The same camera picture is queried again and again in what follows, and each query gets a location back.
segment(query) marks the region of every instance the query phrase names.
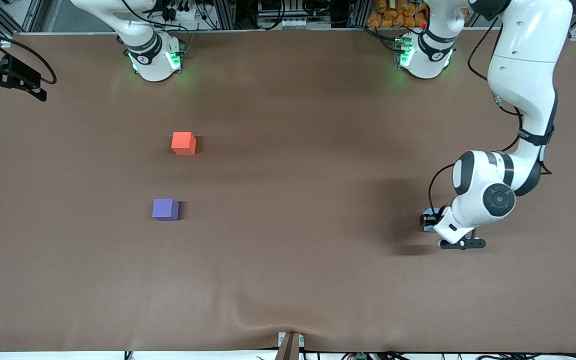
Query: orange cube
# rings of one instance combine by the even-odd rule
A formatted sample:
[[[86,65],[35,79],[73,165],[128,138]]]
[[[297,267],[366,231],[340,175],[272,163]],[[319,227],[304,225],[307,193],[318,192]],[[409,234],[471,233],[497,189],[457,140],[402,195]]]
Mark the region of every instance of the orange cube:
[[[170,148],[177,155],[195,155],[197,139],[195,139],[192,132],[173,132],[172,146]]]

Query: cube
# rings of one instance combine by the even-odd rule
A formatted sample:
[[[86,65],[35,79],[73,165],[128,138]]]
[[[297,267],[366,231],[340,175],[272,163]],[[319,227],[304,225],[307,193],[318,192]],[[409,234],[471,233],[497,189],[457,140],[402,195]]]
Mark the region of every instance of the cube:
[[[152,205],[152,217],[158,221],[178,221],[179,203],[172,198],[156,198]]]
[[[195,155],[197,139],[192,132],[173,132],[170,148],[177,155]]]

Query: purple cube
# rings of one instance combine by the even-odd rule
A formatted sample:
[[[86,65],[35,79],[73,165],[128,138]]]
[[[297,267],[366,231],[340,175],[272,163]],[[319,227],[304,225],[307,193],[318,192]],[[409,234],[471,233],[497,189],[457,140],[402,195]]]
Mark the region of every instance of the purple cube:
[[[178,221],[179,203],[172,198],[156,198],[152,205],[152,217],[158,221]]]

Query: brown table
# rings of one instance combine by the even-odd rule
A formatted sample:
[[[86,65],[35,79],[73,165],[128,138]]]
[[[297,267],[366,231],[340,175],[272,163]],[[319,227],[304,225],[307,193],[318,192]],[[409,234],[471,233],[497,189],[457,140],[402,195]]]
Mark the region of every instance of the brown table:
[[[517,131],[466,68],[480,36],[418,80],[363,32],[199,34],[160,83],[114,36],[19,36],[59,81],[45,103],[0,89],[0,351],[265,348],[295,330],[313,351],[576,352],[576,42],[555,74],[555,175],[480,228],[485,249],[440,250],[418,225],[435,171]],[[169,150],[176,131],[197,155]],[[453,196],[443,174],[434,201]],[[155,198],[183,220],[151,219]]]

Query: table surface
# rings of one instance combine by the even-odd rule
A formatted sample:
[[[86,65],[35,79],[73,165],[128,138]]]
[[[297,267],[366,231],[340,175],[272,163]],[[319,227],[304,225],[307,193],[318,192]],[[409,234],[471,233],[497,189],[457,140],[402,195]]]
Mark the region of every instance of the table surface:
[[[252,349],[295,330],[313,351],[576,352],[576,42],[555,71],[555,174],[477,231],[485,249],[419,228],[439,168],[517,132],[467,70],[481,36],[419,80],[359,31],[198,34],[159,83],[114,36],[18,36],[59,81],[44,103],[0,89],[0,351]],[[197,155],[174,155],[189,131]],[[453,196],[445,173],[434,201]],[[155,198],[183,219],[151,219]]]

